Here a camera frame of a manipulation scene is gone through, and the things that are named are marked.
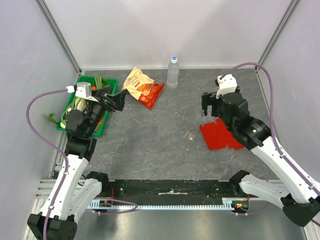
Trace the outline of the red paper box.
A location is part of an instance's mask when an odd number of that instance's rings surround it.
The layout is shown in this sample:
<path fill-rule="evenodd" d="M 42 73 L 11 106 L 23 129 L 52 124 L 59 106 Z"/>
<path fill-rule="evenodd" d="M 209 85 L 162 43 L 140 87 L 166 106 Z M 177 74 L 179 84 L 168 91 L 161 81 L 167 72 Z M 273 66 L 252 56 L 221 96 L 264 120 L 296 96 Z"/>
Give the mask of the red paper box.
<path fill-rule="evenodd" d="M 240 150 L 244 146 L 236 141 L 220 118 L 199 126 L 200 132 L 209 150 Z"/>

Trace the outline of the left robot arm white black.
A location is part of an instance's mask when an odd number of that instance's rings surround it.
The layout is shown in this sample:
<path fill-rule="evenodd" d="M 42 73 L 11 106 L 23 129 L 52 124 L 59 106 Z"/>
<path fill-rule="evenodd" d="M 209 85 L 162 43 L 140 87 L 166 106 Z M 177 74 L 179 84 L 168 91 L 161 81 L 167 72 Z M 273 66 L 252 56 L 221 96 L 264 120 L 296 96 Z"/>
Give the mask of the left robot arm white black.
<path fill-rule="evenodd" d="M 65 116 L 67 143 L 58 177 L 52 191 L 37 214 L 30 214 L 27 225 L 38 240 L 72 240 L 75 238 L 78 222 L 96 197 L 104 197 L 110 191 L 108 175 L 93 172 L 76 190 L 78 182 L 87 167 L 96 147 L 93 133 L 105 112 L 122 111 L 127 90 L 117 94 L 105 92 L 85 96 L 90 101 L 86 113 L 72 109 Z"/>

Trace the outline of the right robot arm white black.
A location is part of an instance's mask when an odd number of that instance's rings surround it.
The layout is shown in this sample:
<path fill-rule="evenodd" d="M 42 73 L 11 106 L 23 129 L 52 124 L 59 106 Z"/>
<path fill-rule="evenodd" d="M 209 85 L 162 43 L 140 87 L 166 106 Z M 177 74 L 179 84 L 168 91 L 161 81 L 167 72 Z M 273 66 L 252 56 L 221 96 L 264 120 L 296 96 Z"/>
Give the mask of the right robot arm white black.
<path fill-rule="evenodd" d="M 240 170 L 230 178 L 230 193 L 235 197 L 254 195 L 268 201 L 300 227 L 312 222 L 320 213 L 320 183 L 293 160 L 262 120 L 250 115 L 240 88 L 224 95 L 204 92 L 201 106 L 203 116 L 211 107 L 211 115 L 222 120 L 235 140 L 259 157 L 284 185 L 276 187 Z"/>

